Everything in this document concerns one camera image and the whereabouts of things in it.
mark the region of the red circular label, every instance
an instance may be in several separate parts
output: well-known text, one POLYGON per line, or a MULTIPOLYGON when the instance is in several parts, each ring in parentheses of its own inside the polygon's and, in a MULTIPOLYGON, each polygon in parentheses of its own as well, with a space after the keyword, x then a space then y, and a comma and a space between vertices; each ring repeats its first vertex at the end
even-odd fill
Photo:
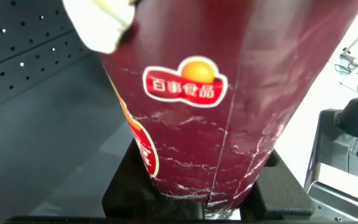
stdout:
POLYGON ((140 155, 142 156, 147 172, 149 172, 152 177, 155 177, 158 173, 158 157, 149 134, 143 126, 135 120, 132 120, 132 122, 129 123, 129 127, 131 127, 132 133, 134 134, 135 141, 139 147, 140 155))

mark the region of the red cup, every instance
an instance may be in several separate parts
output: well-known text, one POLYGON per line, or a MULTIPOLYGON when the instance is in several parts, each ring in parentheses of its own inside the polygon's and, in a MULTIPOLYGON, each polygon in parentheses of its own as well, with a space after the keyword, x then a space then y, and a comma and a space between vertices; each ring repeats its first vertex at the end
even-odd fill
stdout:
POLYGON ((230 215, 357 12, 358 0, 141 1, 101 59, 158 191, 230 215))

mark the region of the orange logo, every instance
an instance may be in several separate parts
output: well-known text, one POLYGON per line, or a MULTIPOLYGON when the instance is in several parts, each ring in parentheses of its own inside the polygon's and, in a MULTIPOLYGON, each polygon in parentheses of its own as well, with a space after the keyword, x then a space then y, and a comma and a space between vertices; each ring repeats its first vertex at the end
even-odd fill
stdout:
POLYGON ((146 94, 163 102, 183 102, 199 108, 220 104, 227 90, 227 78, 215 63, 202 56, 184 59, 178 70, 150 66, 143 73, 146 94))

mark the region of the perforated panel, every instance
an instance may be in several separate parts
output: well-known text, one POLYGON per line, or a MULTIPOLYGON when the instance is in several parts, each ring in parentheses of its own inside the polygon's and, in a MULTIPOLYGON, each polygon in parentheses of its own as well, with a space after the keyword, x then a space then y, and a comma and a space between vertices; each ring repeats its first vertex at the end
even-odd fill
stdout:
POLYGON ((61 0, 0 0, 0 104, 88 53, 61 0))

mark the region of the orange fruit graphic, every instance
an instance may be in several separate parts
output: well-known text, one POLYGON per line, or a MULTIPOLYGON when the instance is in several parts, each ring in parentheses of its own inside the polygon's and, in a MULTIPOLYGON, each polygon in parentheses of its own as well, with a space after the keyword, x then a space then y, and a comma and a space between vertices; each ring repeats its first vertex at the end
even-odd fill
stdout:
POLYGON ((213 66, 208 62, 194 60, 183 66, 181 76, 194 82, 212 83, 215 79, 214 73, 213 66))

